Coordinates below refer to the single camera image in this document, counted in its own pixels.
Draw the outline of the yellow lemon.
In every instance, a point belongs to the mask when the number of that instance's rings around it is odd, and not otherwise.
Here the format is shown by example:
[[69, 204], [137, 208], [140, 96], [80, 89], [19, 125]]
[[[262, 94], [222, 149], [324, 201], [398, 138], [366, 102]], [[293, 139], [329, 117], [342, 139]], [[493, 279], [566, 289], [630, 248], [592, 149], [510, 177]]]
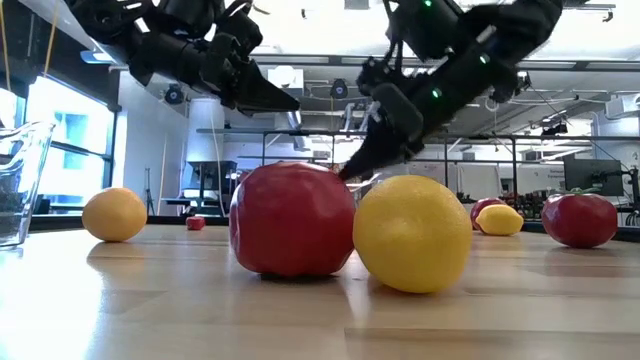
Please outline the yellow lemon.
[[524, 219], [512, 207], [495, 204], [484, 207], [476, 217], [476, 223], [488, 235], [511, 236], [521, 230]]
[[359, 202], [355, 249], [371, 275], [409, 293], [454, 285], [471, 251], [470, 217], [456, 195], [419, 175], [390, 177]]

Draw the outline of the dark background desk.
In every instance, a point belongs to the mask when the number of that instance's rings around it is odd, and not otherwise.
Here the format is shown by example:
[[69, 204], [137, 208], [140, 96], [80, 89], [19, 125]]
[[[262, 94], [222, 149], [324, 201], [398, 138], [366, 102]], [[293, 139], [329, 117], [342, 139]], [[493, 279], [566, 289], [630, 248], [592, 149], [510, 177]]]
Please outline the dark background desk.
[[238, 184], [234, 161], [190, 161], [185, 166], [181, 197], [189, 201], [189, 212], [221, 217], [229, 211]]

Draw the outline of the black ceiling track light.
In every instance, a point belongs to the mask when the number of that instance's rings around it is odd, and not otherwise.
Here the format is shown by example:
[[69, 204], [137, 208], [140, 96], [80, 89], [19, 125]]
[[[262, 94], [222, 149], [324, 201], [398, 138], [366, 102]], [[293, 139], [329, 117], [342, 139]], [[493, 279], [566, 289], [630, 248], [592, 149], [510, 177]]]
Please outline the black ceiling track light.
[[613, 3], [569, 2], [564, 4], [562, 19], [608, 23], [614, 18], [616, 8]]

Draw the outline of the black tripod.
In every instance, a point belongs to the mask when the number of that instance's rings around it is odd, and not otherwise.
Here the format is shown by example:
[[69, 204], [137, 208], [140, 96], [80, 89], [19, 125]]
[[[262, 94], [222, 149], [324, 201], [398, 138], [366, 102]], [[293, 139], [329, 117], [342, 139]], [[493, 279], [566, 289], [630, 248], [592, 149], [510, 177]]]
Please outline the black tripod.
[[154, 200], [153, 200], [152, 193], [151, 193], [150, 168], [146, 167], [144, 169], [144, 172], [145, 172], [144, 190], [145, 190], [146, 212], [147, 212], [148, 215], [154, 215], [155, 214], [155, 208], [154, 208]]

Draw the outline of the orange fruit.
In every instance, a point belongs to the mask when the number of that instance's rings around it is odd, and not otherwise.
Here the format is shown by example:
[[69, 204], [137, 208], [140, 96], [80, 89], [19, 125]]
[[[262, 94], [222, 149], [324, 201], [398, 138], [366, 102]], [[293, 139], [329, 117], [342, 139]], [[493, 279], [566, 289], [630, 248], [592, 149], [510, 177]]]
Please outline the orange fruit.
[[104, 242], [126, 242], [146, 225], [147, 212], [140, 197], [128, 188], [107, 188], [84, 206], [82, 224]]

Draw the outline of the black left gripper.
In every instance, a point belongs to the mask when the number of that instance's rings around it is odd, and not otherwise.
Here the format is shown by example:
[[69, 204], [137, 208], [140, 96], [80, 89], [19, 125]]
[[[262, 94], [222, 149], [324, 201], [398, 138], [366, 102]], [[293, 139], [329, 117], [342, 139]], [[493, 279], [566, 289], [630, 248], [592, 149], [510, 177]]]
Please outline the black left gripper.
[[221, 99], [245, 114], [297, 111], [300, 103], [263, 77], [250, 58], [261, 44], [259, 26], [249, 17], [250, 7], [204, 7], [197, 17], [197, 33], [206, 41], [202, 80], [215, 88]]

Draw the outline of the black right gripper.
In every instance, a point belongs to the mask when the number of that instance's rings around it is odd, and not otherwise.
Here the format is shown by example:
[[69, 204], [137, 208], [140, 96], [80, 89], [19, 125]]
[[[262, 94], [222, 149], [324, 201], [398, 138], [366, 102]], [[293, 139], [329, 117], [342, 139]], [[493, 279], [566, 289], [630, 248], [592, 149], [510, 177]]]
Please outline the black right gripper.
[[362, 64], [357, 85], [376, 109], [369, 116], [361, 147], [339, 171], [349, 180], [373, 170], [409, 159], [418, 153], [427, 136], [450, 122], [448, 59], [416, 75], [385, 59], [368, 58]]

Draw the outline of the black metal table frame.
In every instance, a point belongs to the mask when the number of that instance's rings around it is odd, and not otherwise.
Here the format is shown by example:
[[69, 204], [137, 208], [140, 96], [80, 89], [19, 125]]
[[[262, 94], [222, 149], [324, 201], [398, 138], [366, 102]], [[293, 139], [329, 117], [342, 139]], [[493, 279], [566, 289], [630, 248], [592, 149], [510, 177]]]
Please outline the black metal table frame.
[[[147, 223], [151, 225], [185, 225], [186, 220], [175, 216], [150, 216]], [[83, 227], [80, 215], [36, 215], [32, 218], [30, 231], [54, 231], [71, 230]], [[522, 227], [524, 232], [545, 233], [540, 221], [525, 221]], [[640, 227], [619, 227], [615, 241], [640, 243]]]

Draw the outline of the black background monitor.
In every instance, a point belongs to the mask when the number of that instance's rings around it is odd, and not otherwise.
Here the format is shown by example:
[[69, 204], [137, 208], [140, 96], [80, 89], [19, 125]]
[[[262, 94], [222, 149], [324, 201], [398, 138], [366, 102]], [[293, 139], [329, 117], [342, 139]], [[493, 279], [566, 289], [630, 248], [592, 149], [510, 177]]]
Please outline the black background monitor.
[[624, 185], [618, 160], [575, 159], [564, 161], [567, 190], [594, 189], [601, 196], [622, 196]]

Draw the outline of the red tomato green calyx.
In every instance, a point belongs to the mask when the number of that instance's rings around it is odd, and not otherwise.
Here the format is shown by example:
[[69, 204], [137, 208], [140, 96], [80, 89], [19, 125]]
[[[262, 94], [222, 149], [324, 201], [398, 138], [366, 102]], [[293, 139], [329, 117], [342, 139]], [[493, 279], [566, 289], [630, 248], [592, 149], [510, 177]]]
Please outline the red tomato green calyx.
[[482, 209], [490, 205], [505, 205], [505, 202], [500, 198], [483, 198], [478, 200], [472, 207], [470, 212], [471, 222], [475, 230], [481, 231], [480, 226], [477, 224], [476, 219]]
[[541, 220], [552, 239], [571, 248], [598, 247], [618, 231], [616, 207], [605, 197], [593, 193], [550, 197], [543, 206]]
[[294, 162], [260, 166], [233, 194], [230, 247], [255, 273], [327, 276], [354, 250], [354, 214], [353, 195], [331, 170]]

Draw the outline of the black metal rack frame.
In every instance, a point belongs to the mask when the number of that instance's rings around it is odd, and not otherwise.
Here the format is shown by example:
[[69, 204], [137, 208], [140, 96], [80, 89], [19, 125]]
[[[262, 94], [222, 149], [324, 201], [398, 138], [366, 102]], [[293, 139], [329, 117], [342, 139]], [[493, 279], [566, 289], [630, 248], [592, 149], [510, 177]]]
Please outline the black metal rack frame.
[[[336, 154], [336, 141], [337, 140], [359, 140], [363, 142], [367, 133], [365, 131], [328, 131], [328, 130], [265, 130], [260, 132], [262, 137], [262, 147], [261, 147], [261, 155], [259, 159], [261, 160], [261, 164], [264, 165], [267, 159], [266, 149], [269, 145], [267, 142], [267, 137], [270, 135], [274, 135], [273, 141], [279, 138], [281, 135], [286, 135], [296, 138], [307, 138], [307, 137], [317, 137], [324, 136], [329, 137], [331, 139], [330, 146], [330, 156], [329, 160], [331, 164], [335, 163], [335, 154]], [[495, 134], [495, 133], [481, 133], [481, 134], [455, 134], [455, 133], [439, 133], [432, 136], [427, 136], [422, 140], [422, 147], [420, 151], [424, 151], [429, 147], [438, 147], [442, 153], [443, 157], [438, 160], [436, 158], [425, 158], [422, 159], [418, 155], [415, 155], [414, 151], [408, 151], [410, 153], [410, 161], [412, 162], [443, 162], [445, 164], [444, 177], [445, 184], [449, 184], [449, 175], [448, 175], [448, 164], [449, 163], [463, 163], [464, 159], [453, 159], [450, 158], [448, 153], [455, 149], [460, 143], [463, 143], [465, 146], [475, 146], [475, 145], [499, 145], [507, 149], [511, 153], [510, 160], [468, 160], [468, 163], [488, 163], [488, 164], [510, 164], [512, 166], [512, 174], [513, 174], [513, 186], [514, 193], [518, 192], [518, 180], [517, 180], [517, 165], [518, 164], [533, 164], [533, 163], [542, 163], [542, 162], [550, 162], [551, 159], [554, 158], [565, 158], [571, 154], [569, 151], [567, 154], [556, 154], [553, 157], [547, 156], [544, 158], [540, 158], [538, 160], [518, 160], [517, 159], [517, 146], [519, 141], [530, 141], [530, 142], [540, 142], [538, 148], [540, 152], [544, 152], [545, 148], [548, 147], [549, 151], [552, 151], [554, 147], [558, 146], [569, 146], [572, 145], [574, 147], [580, 148], [580, 145], [576, 145], [576, 142], [588, 142], [592, 148], [599, 150], [604, 155], [608, 156], [611, 161], [616, 160], [616, 158], [612, 153], [608, 152], [602, 145], [601, 142], [637, 142], [640, 143], [640, 137], [629, 137], [629, 136], [555, 136], [555, 135], [513, 135], [513, 134]], [[594, 183], [591, 185], [591, 188], [594, 191], [602, 192], [604, 189], [605, 179], [619, 176], [623, 178], [624, 176], [629, 177], [629, 184], [632, 187], [632, 199], [631, 203], [640, 203], [640, 168], [632, 168], [630, 166], [624, 165], [620, 163], [619, 170], [598, 170], [593, 175]]]

